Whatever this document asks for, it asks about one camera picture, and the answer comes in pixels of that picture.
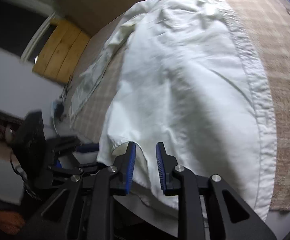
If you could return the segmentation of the white shirt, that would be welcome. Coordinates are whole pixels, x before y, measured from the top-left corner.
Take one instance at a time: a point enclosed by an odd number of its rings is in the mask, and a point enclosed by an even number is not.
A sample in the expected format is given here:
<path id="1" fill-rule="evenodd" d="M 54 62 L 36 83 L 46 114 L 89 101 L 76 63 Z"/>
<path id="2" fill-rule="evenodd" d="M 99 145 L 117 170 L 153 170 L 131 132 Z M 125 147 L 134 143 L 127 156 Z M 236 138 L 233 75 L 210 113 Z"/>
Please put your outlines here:
<path id="1" fill-rule="evenodd" d="M 276 123 L 263 65 L 225 0 L 149 0 L 127 35 L 97 160 L 138 144 L 134 181 L 161 191 L 156 145 L 195 174 L 219 174 L 262 218 L 274 190 Z"/>

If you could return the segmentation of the white power strip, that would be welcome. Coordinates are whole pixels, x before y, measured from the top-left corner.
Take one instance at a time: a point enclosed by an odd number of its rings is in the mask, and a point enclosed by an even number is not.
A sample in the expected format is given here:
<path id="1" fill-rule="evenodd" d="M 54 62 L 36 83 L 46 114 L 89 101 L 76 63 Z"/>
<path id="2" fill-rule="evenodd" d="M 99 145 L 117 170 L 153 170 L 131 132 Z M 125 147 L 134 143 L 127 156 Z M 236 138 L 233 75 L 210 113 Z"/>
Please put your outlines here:
<path id="1" fill-rule="evenodd" d="M 51 117 L 53 119 L 61 119 L 63 113 L 64 113 L 64 105 L 63 102 L 60 100 L 55 100 L 51 104 Z"/>

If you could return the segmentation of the knotty pine wood panel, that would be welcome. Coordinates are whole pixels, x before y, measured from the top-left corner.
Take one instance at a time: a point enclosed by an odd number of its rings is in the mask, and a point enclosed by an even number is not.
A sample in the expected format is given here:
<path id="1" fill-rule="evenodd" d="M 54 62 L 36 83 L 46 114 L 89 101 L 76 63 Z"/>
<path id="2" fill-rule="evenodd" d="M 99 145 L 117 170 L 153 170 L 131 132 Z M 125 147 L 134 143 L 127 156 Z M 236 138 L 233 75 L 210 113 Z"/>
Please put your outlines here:
<path id="1" fill-rule="evenodd" d="M 55 30 L 40 51 L 32 72 L 56 83 L 68 83 L 91 37 L 67 20 L 53 18 Z"/>

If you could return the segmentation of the plaid beige rug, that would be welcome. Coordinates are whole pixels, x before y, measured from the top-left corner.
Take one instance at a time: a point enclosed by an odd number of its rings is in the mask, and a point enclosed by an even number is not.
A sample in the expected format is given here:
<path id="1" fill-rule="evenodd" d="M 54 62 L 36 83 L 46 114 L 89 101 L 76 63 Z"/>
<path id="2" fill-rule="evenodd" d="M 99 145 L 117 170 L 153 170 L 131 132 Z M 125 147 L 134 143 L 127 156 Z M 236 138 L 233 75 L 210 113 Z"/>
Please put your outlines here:
<path id="1" fill-rule="evenodd" d="M 285 0 L 226 0 L 244 25 L 266 70 L 274 101 L 277 163 L 271 210 L 290 210 L 290 5 Z M 72 80 L 66 108 L 80 83 L 79 75 L 93 64 L 121 16 L 104 26 L 89 41 Z M 116 94 L 124 46 L 110 62 L 101 83 L 69 125 L 80 135 L 98 142 L 105 113 Z"/>

